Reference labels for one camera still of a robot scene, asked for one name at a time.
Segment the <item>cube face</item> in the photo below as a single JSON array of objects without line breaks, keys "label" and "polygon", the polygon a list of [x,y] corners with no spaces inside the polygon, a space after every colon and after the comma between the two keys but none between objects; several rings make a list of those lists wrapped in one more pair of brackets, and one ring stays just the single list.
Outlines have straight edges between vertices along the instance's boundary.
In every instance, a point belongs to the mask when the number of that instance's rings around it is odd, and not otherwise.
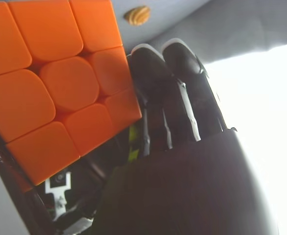
[{"label": "cube face", "polygon": [[99,96],[99,84],[91,65],[81,57],[46,64],[40,77],[57,109],[74,112],[92,105]]},{"label": "cube face", "polygon": [[0,75],[0,134],[10,142],[55,117],[53,101],[40,78],[29,70]]},{"label": "cube face", "polygon": [[65,127],[52,122],[6,145],[35,185],[79,159]]},{"label": "cube face", "polygon": [[109,0],[70,0],[70,3],[86,51],[96,52],[122,46]]},{"label": "cube face", "polygon": [[68,1],[10,1],[9,6],[35,62],[65,59],[82,50]]},{"label": "cube face", "polygon": [[108,0],[0,2],[0,135],[34,184],[140,117]]},{"label": "cube face", "polygon": [[5,2],[0,2],[0,74],[23,69],[31,56]]}]

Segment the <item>orange cube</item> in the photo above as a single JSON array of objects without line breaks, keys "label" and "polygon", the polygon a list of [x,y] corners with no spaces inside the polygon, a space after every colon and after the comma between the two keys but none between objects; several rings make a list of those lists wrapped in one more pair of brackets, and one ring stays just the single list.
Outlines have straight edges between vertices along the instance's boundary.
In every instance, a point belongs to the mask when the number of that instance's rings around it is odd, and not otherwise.
[{"label": "orange cube", "polygon": [[68,1],[10,1],[9,6],[35,62],[65,59],[82,50]]},{"label": "orange cube", "polygon": [[64,125],[52,122],[6,145],[35,185],[79,159]]},{"label": "orange cube", "polygon": [[0,2],[0,74],[30,66],[31,56],[5,2]]},{"label": "orange cube", "polygon": [[104,104],[109,111],[115,134],[142,117],[133,88],[107,97]]},{"label": "orange cube", "polygon": [[79,110],[63,119],[62,122],[81,156],[86,155],[114,135],[109,113],[102,104],[96,103]]},{"label": "orange cube", "polygon": [[99,84],[90,64],[81,57],[51,62],[40,71],[55,107],[77,111],[93,104],[99,95]]},{"label": "orange cube", "polygon": [[86,59],[95,70],[103,95],[113,95],[132,85],[128,63],[122,47],[96,52]]},{"label": "orange cube", "polygon": [[55,107],[41,79],[29,70],[0,75],[0,134],[10,142],[51,122]]},{"label": "orange cube", "polygon": [[70,0],[78,28],[89,52],[122,46],[109,0]]}]

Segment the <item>small orange object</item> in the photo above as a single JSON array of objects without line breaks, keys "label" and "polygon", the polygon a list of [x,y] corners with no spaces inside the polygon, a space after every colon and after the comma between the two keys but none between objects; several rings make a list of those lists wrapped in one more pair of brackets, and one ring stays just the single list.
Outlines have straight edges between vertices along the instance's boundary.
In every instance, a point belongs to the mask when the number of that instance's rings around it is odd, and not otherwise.
[{"label": "small orange object", "polygon": [[60,122],[41,127],[8,143],[6,147],[35,185],[80,157]]},{"label": "small orange object", "polygon": [[65,59],[82,50],[68,1],[10,1],[9,6],[35,62]]},{"label": "small orange object", "polygon": [[113,95],[132,85],[122,47],[96,52],[86,59],[95,70],[103,95]]},{"label": "small orange object", "polygon": [[0,2],[0,74],[30,66],[31,56],[5,2]]},{"label": "small orange object", "polygon": [[104,104],[112,119],[115,134],[142,117],[133,88],[106,98]]},{"label": "small orange object", "polygon": [[108,110],[102,104],[93,104],[62,121],[81,156],[110,139],[113,134]]},{"label": "small orange object", "polygon": [[96,52],[122,46],[119,28],[109,0],[70,0],[84,49]]},{"label": "small orange object", "polygon": [[51,62],[40,71],[57,109],[77,111],[93,104],[99,84],[90,64],[81,57]]},{"label": "small orange object", "polygon": [[10,142],[55,117],[55,107],[41,79],[29,70],[0,75],[0,134]]}]

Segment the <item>wooden knob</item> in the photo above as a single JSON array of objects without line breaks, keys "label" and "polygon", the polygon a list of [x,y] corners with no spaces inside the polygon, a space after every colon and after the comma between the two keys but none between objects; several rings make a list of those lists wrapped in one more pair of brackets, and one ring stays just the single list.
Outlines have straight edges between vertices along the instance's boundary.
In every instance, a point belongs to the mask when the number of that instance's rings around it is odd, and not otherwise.
[{"label": "wooden knob", "polygon": [[150,8],[147,6],[136,7],[128,11],[124,18],[130,25],[140,26],[149,20]]}]

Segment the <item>bright white light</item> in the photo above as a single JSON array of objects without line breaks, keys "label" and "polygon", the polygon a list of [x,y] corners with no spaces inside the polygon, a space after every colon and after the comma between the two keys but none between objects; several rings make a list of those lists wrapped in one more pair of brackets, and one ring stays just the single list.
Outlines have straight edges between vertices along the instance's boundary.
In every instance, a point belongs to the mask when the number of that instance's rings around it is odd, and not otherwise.
[{"label": "bright white light", "polygon": [[228,127],[249,147],[287,235],[287,45],[206,65]]}]

